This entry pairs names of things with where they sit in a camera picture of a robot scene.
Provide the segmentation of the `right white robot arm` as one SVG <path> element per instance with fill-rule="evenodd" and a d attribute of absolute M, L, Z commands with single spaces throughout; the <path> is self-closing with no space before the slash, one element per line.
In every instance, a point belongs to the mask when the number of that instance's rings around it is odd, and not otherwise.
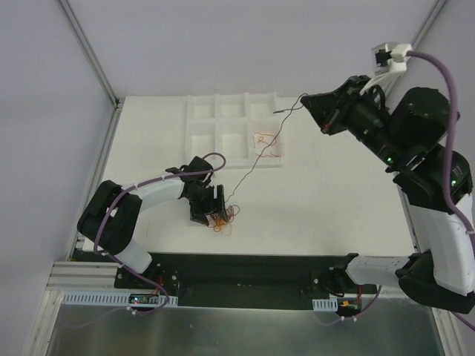
<path fill-rule="evenodd" d="M 348 254 L 318 277 L 319 285 L 337 297 L 359 285 L 391 286 L 424 306 L 468 314 L 474 308 L 474 253 L 450 204 L 470 212 L 473 183 L 459 153 L 453 153 L 450 170 L 443 169 L 449 102 L 436 89 L 415 87 L 389 111 L 382 88 L 365 90 L 368 82 L 367 76 L 352 76 L 332 92 L 303 95 L 301 104 L 323 134 L 349 132 L 385 164 L 426 247 L 406 257 Z"/>

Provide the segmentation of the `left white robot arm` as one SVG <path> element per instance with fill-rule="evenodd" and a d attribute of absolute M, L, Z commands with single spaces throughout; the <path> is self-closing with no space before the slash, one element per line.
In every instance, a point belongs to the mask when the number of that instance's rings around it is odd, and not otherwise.
<path fill-rule="evenodd" d="M 186 199 L 192 222 L 215 227 L 229 221 L 223 186 L 211 185 L 212 174 L 223 168 L 226 158 L 215 154 L 222 159 L 222 165 L 215 168 L 207 161 L 212 155 L 195 156 L 189 164 L 168 168 L 143 182 L 102 182 L 79 218 L 78 233 L 93 243 L 95 253 L 129 267 L 131 279 L 140 288 L 152 287 L 157 279 L 152 256 L 134 239 L 142 212 L 164 202 Z"/>

